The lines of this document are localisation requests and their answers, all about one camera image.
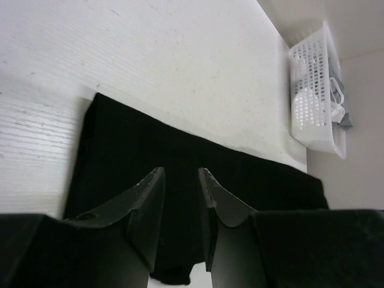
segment plastic basket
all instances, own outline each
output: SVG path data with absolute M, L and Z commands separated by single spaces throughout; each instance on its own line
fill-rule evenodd
M 346 134 L 331 121 L 328 57 L 340 78 L 336 49 L 323 28 L 290 49 L 292 136 L 309 149 L 346 157 Z

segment white basket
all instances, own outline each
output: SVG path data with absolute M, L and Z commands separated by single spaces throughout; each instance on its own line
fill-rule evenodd
M 309 149 L 345 159 L 345 131 L 331 121 L 328 57 L 339 78 L 340 63 L 327 24 L 289 53 L 292 136 Z

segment gray cloth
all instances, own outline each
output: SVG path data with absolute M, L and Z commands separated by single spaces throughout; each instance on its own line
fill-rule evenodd
M 340 79 L 338 78 L 333 66 L 332 66 L 332 61 L 331 61 L 331 57 L 328 58 L 328 66 L 329 66 L 329 78 L 335 78 L 338 85 L 340 86 L 340 89 L 341 89 L 341 92 L 344 94 L 344 100 L 345 100 L 345 94 L 346 94 L 346 88 L 344 86 L 344 84 L 340 81 Z M 337 91 L 335 85 L 333 84 L 332 81 L 330 81 L 331 85 L 330 85 L 330 90 L 331 90 L 331 93 L 333 92 L 334 94 L 334 97 L 335 97 L 335 100 L 337 103 L 340 103 L 341 102 L 341 96 L 339 94 L 339 92 Z M 342 107 L 344 108 L 344 110 L 346 111 L 346 114 L 344 115 L 344 117 L 342 118 L 341 122 L 338 123 L 337 125 L 343 129 L 344 131 L 347 131 L 349 129 L 351 129 L 353 127 L 353 122 L 352 122 L 352 118 L 351 118 L 351 115 L 350 113 L 348 112 L 348 110 L 345 108 L 344 106 L 344 103 L 342 104 Z

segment white wooden surface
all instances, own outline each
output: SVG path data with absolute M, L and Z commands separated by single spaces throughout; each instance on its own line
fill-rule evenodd
M 95 91 L 306 170 L 287 47 L 255 0 L 0 1 L 0 27 L 0 212 L 60 216 Z

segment folded black cloth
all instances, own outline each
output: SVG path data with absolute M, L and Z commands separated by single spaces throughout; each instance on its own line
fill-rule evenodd
M 328 208 L 322 183 L 314 177 L 190 135 L 96 94 L 85 115 L 64 217 L 104 203 L 155 167 L 166 172 L 156 272 L 204 261 L 197 204 L 200 167 L 260 211 Z

